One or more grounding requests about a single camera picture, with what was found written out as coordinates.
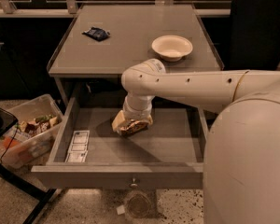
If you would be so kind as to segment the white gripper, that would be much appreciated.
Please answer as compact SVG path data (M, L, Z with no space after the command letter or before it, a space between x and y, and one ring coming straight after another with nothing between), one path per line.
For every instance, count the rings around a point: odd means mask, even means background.
M153 99L153 96L138 96L128 93L123 103L123 111L120 110L112 121L113 131L117 133L126 119L145 119L147 125L152 125L153 118L151 117L151 110Z

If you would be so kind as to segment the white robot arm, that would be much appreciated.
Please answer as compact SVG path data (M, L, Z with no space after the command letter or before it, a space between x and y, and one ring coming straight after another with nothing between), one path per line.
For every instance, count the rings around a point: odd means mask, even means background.
M116 133L150 123L156 96L216 113L203 155L204 224L280 224L280 71L169 73L149 59L121 84Z

